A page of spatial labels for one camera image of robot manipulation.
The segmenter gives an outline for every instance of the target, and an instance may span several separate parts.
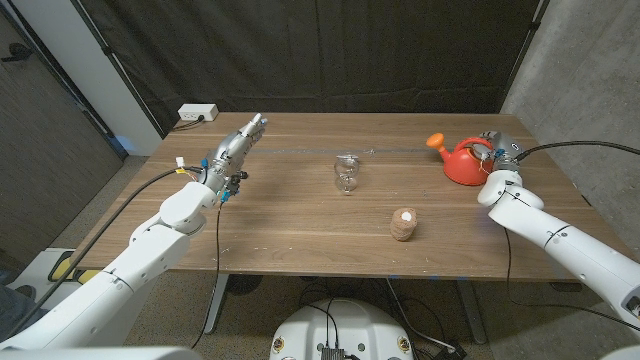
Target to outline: black curtain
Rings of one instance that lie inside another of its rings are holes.
[[[493,113],[537,0],[83,1],[163,130],[221,111]]]

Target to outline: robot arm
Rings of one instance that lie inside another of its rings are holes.
[[[0,350],[86,346],[136,291],[187,253],[190,239],[206,224],[200,211],[212,208],[221,192],[227,198],[237,193],[240,179],[246,178],[240,171],[244,157],[266,124],[267,119],[257,114],[227,136],[203,160],[206,165],[198,182],[188,183],[165,200],[158,214],[133,232],[129,246],[111,264],[38,322],[0,343]]]
[[[498,224],[544,249],[602,297],[622,320],[640,326],[640,264],[542,211],[542,200],[513,171],[492,172],[478,202]]]

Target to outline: black cable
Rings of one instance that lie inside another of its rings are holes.
[[[416,345],[413,343],[413,341],[411,342],[411,352],[413,353],[413,357],[416,360],[422,360],[422,358],[418,356],[418,353],[416,352]]]
[[[550,149],[550,148],[561,147],[561,146],[574,146],[574,145],[606,146],[606,147],[611,147],[611,148],[615,148],[615,149],[619,149],[619,150],[628,151],[628,152],[636,154],[636,155],[640,155],[640,150],[634,149],[632,147],[620,145],[620,144],[610,143],[610,142],[606,142],[606,141],[579,140],[579,141],[558,142],[558,143],[552,143],[552,144],[546,144],[546,145],[540,145],[540,146],[532,147],[531,149],[525,150],[520,155],[516,156],[515,160],[516,161],[522,161],[522,159],[524,159],[527,156],[529,156],[529,154],[531,154],[532,152],[538,151],[538,150]]]
[[[333,296],[331,298],[331,300],[329,300],[329,305],[327,305],[327,339],[329,338],[329,308],[331,307],[331,303],[333,302],[333,299],[335,299],[336,297]],[[336,330],[336,349],[338,348],[338,330]]]
[[[389,308],[389,311],[391,312],[391,315],[395,318],[398,318],[398,314],[397,314],[397,304],[395,303],[395,301],[393,301],[393,299],[391,298],[391,294],[389,294],[389,289],[387,289],[386,286],[381,285],[380,283],[378,283],[376,281],[376,279],[370,278],[369,280],[371,280],[371,284],[374,284],[374,290],[379,292],[381,295],[385,296],[385,300],[387,300],[387,307]]]
[[[355,297],[356,294],[362,291],[362,285],[364,285],[366,278],[360,279],[360,284],[357,287],[351,287],[351,284],[342,284],[338,286],[338,289],[335,291],[336,296],[340,297]]]
[[[207,314],[209,314],[209,311],[211,311],[211,304],[213,303],[213,296],[216,293],[216,286],[218,286],[218,275],[220,274],[220,238],[219,238],[219,231],[218,229],[220,229],[220,210],[222,210],[222,204],[224,204],[223,202],[220,202],[220,206],[218,207],[218,218],[216,219],[216,253],[218,255],[216,255],[216,284],[213,286],[213,291],[211,292],[211,299],[209,299],[209,306],[207,307]],[[198,338],[196,339],[196,341],[193,343],[193,345],[191,345],[191,349],[195,349],[195,347],[198,345],[198,342],[200,342],[200,339],[202,339],[202,335],[204,335],[204,329],[207,327],[207,318],[205,317],[204,319],[204,323],[202,324],[202,330],[200,330],[200,335],[198,335]]]
[[[442,326],[442,322],[440,321],[440,318],[438,317],[438,314],[436,314],[435,311],[433,311],[430,307],[427,306],[427,304],[425,304],[419,299],[400,296],[400,302],[402,303],[405,301],[415,301],[418,304],[422,305],[425,309],[427,309],[427,311],[429,311],[431,315],[433,315],[433,317],[436,319],[436,322],[438,323],[438,328],[440,329],[440,334],[442,335],[442,341],[446,341],[446,336],[444,335],[444,327]]]
[[[402,319],[404,320],[405,324],[407,324],[409,329],[411,329],[411,331],[413,331],[419,337],[421,337],[421,338],[423,338],[425,340],[429,340],[432,343],[438,344],[440,346],[445,346],[445,347],[449,348],[448,352],[454,353],[456,351],[456,348],[453,345],[447,344],[444,341],[440,341],[440,340],[435,339],[435,338],[433,338],[431,336],[425,335],[425,334],[421,333],[420,331],[416,330],[416,328],[413,327],[413,325],[411,325],[411,323],[409,322],[409,318],[407,317],[407,314],[405,313],[404,309],[402,308],[402,304],[400,303],[400,300],[398,299],[398,294],[396,294],[395,290],[393,289],[393,286],[391,285],[391,281],[389,280],[389,278],[387,278],[386,280],[387,280],[387,285],[389,285],[389,290],[391,290],[391,294],[393,294],[393,299],[398,304],[398,308],[400,309],[400,314],[402,315]]]
[[[329,314],[328,311],[321,309],[315,305],[311,305],[311,304],[305,304],[304,306],[308,306],[308,307],[312,307],[314,309],[318,309],[320,311],[322,311],[323,313],[327,314],[327,316],[331,319],[331,321],[333,322],[333,328],[336,332],[336,342],[338,342],[338,325],[336,325],[336,320],[333,318],[333,316],[331,314]],[[327,334],[327,342],[326,342],[326,347],[329,347],[329,335]]]
[[[323,285],[320,284],[320,283],[317,283],[317,282],[313,282],[313,283],[307,285],[304,288],[304,290],[302,290],[302,293],[300,293],[300,297],[298,298],[298,306],[299,307],[303,307],[302,299],[304,298],[304,295],[306,295],[308,293],[321,293],[321,294],[324,294],[324,295],[328,295],[329,294],[329,291],[328,291],[328,289],[326,287],[324,287],[323,290],[310,290],[310,288],[312,286],[321,286],[322,287]]]
[[[419,352],[420,354],[426,355],[429,359],[432,359],[432,360],[434,359],[433,355],[431,355],[431,353],[428,352],[427,350],[416,348],[416,351]]]
[[[100,230],[98,230],[98,232],[93,236],[93,238],[87,243],[87,246],[85,246],[85,248],[82,249],[78,257],[76,257],[76,259],[71,263],[71,265],[69,265],[69,268],[49,288],[49,290],[42,296],[42,298],[35,304],[35,306],[17,323],[17,325],[14,326],[13,329],[11,329],[11,331],[9,332],[9,335],[7,336],[7,339],[17,334],[20,331],[20,329],[24,326],[24,324],[26,324],[27,321],[31,319],[33,314],[35,314],[42,307],[42,305],[51,297],[51,295],[60,287],[60,285],[62,285],[62,283],[65,282],[65,280],[67,279],[67,276],[69,276],[69,274],[71,274],[71,272],[75,270],[75,268],[78,266],[80,261],[84,259],[84,257],[87,255],[89,250],[91,250],[93,245],[95,245],[95,243],[98,241],[100,236],[104,234],[107,228],[113,223],[113,221],[118,217],[118,215],[120,215],[120,213],[124,210],[124,208],[127,207],[127,205],[129,205],[129,203],[131,202],[131,200],[133,200],[133,198],[135,198],[138,194],[140,194],[140,192],[142,192],[142,190],[147,188],[149,185],[153,184],[154,182],[166,176],[175,174],[176,170],[179,170],[179,169],[182,169],[182,168],[175,168],[169,171],[165,171],[160,175],[157,175],[156,177],[147,181],[138,189],[136,189],[136,191],[134,191],[131,195],[129,195],[129,197],[122,203],[122,205],[120,205],[120,207],[113,213],[113,215],[111,215],[111,217],[104,223],[104,225],[102,225]],[[198,167],[185,167],[184,169],[189,171],[202,170],[201,168],[198,168]]]
[[[204,115],[200,115],[200,116],[198,116],[198,120],[192,121],[192,122],[190,122],[188,124],[185,124],[185,125],[176,126],[173,129],[171,129],[171,131],[189,130],[190,128],[200,124],[203,121],[204,121]]]
[[[525,303],[521,303],[521,302],[513,300],[513,298],[511,297],[511,287],[510,287],[510,284],[511,284],[510,283],[510,279],[511,279],[511,240],[509,239],[509,231],[507,231],[507,228],[504,228],[504,233],[505,233],[505,235],[507,235],[507,245],[509,246],[509,266],[507,267],[507,296],[509,297],[509,301],[511,301],[512,303],[514,303],[516,305],[520,305],[520,306],[556,307],[556,308],[565,308],[565,309],[586,311],[588,313],[601,316],[603,318],[606,318],[606,319],[615,321],[617,323],[620,323],[622,325],[628,326],[628,327],[630,327],[630,328],[632,328],[634,330],[640,331],[640,327],[638,327],[638,326],[635,326],[633,324],[629,324],[626,321],[620,320],[618,318],[615,318],[615,317],[607,315],[607,314],[603,314],[603,313],[595,311],[595,310],[591,310],[589,308],[584,308],[584,307],[575,306],[575,305],[565,305],[565,304],[525,304]]]
[[[204,171],[204,180],[202,180],[202,183],[206,184],[207,183],[207,177],[209,176],[209,167],[202,168],[202,171]]]
[[[398,303],[393,299],[393,295],[391,295],[391,293],[389,292],[389,288],[387,288],[383,284],[380,284],[377,280],[378,279],[373,279],[373,283],[382,289],[382,292],[384,293],[387,300],[387,306],[391,310],[391,313],[393,314],[393,316],[397,318],[401,318],[402,316],[400,315],[400,312],[399,312]]]

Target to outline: glass cup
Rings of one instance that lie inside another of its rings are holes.
[[[360,164],[358,163],[357,156],[338,155],[333,168],[336,172],[336,187],[338,187],[340,191],[347,194],[358,186],[357,176]]]

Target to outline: power outlet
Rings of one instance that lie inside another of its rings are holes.
[[[218,116],[216,104],[183,104],[178,110],[180,120],[196,121],[204,116],[204,121],[213,121]]]

